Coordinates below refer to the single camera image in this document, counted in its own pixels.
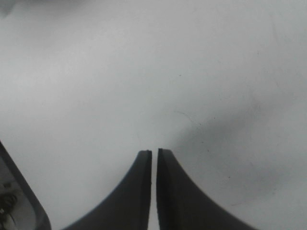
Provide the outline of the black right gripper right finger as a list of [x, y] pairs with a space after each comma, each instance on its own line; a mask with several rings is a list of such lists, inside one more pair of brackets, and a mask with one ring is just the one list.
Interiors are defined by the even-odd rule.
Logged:
[[159, 149], [156, 176], [162, 230], [250, 230], [252, 227], [213, 202], [183, 170], [172, 151]]

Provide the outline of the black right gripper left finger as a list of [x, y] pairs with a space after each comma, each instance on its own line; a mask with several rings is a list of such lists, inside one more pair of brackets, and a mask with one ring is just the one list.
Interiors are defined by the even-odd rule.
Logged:
[[152, 152], [142, 150], [129, 171], [94, 210], [67, 230], [146, 230], [151, 205]]

